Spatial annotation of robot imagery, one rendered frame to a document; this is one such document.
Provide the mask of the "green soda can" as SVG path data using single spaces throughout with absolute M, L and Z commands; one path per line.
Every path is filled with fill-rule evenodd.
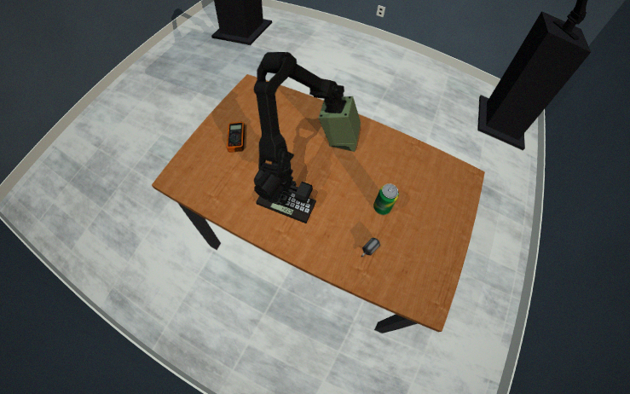
M 376 200 L 374 201 L 374 210 L 381 215 L 390 213 L 393 205 L 398 199 L 398 189 L 393 184 L 385 184 L 379 190 Z

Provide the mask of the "orange digital multimeter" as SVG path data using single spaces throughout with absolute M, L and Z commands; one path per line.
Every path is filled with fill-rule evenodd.
M 244 150 L 245 126 L 243 122 L 228 124 L 227 150 L 240 152 Z

